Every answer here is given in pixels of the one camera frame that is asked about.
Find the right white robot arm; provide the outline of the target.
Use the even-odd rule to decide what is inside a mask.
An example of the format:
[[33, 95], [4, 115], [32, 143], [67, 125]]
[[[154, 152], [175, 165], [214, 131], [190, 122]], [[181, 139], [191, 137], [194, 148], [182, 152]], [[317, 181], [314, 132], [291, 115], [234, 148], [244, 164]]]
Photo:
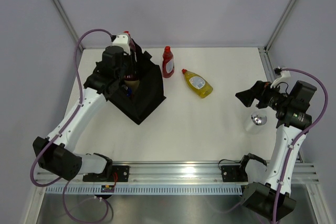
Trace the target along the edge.
[[291, 213], [296, 201], [290, 197], [291, 177], [305, 129], [312, 124], [306, 113], [317, 88], [297, 81], [289, 94], [280, 93], [270, 82], [257, 81], [250, 89], [236, 93], [244, 106], [257, 100], [259, 109], [272, 108], [278, 120], [276, 142], [269, 162], [253, 155], [243, 156], [238, 176], [248, 181], [243, 191], [242, 205], [277, 223]]

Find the small red dish soap bottle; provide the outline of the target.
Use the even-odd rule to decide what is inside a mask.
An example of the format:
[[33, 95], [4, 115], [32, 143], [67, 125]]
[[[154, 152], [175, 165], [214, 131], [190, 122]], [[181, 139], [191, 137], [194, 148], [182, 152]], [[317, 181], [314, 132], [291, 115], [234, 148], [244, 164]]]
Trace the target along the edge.
[[163, 52], [162, 76], [170, 78], [174, 73], [174, 56], [170, 46], [166, 46]]

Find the large red dish soap bottle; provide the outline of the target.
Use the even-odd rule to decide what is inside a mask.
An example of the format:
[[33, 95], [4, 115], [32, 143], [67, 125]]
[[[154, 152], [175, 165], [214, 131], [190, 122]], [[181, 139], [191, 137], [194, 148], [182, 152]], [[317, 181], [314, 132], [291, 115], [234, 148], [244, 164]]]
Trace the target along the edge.
[[129, 47], [131, 52], [129, 68], [124, 79], [125, 81], [137, 81], [139, 78], [137, 74], [136, 47], [129, 31], [124, 31], [124, 33], [129, 36]]

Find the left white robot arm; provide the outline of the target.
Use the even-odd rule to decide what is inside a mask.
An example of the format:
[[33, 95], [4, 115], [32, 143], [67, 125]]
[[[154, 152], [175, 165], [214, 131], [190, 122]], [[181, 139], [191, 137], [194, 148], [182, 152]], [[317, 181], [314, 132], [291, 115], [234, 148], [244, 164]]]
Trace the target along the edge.
[[86, 82], [79, 86], [79, 100], [70, 112], [46, 138], [34, 140], [36, 159], [30, 169], [31, 179], [36, 166], [68, 181], [79, 174], [95, 174], [103, 182], [112, 177], [111, 159], [101, 154], [74, 153], [84, 129], [119, 89], [134, 62], [135, 45], [128, 33], [116, 35], [107, 51]]

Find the yellow dish soap bottle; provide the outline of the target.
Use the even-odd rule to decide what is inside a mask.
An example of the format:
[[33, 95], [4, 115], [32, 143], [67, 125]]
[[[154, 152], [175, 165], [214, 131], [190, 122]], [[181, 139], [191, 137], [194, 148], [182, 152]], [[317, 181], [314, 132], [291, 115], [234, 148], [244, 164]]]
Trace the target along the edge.
[[187, 86], [200, 98], [205, 98], [213, 92], [213, 87], [200, 75], [182, 69], [182, 74]]

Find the cream pump lotion bottle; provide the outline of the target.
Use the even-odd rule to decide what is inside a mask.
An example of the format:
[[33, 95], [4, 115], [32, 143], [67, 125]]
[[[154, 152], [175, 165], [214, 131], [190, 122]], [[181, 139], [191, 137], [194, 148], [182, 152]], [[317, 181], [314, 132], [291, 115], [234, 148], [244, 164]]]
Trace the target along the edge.
[[133, 97], [139, 87], [140, 80], [139, 79], [138, 80], [125, 80], [124, 82], [127, 87], [130, 87], [132, 89], [132, 97]]

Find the black canvas bag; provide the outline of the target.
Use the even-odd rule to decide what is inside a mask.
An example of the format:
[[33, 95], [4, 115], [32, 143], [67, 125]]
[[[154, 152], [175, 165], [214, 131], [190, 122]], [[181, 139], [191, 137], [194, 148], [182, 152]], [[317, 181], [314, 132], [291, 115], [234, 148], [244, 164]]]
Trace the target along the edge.
[[114, 104], [137, 125], [141, 124], [165, 99], [160, 67], [152, 62], [152, 56], [143, 51], [144, 61], [136, 63], [140, 80], [135, 95], [126, 95], [125, 79], [111, 79], [102, 76], [95, 69], [86, 80], [85, 88], [92, 88]]

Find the orange blue pump bottle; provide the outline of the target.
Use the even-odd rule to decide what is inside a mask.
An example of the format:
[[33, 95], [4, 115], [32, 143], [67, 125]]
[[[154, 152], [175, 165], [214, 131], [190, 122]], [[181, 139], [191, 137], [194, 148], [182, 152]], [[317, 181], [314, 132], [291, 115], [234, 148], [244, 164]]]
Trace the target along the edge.
[[130, 87], [126, 88], [126, 95], [127, 97], [132, 97], [132, 89]]

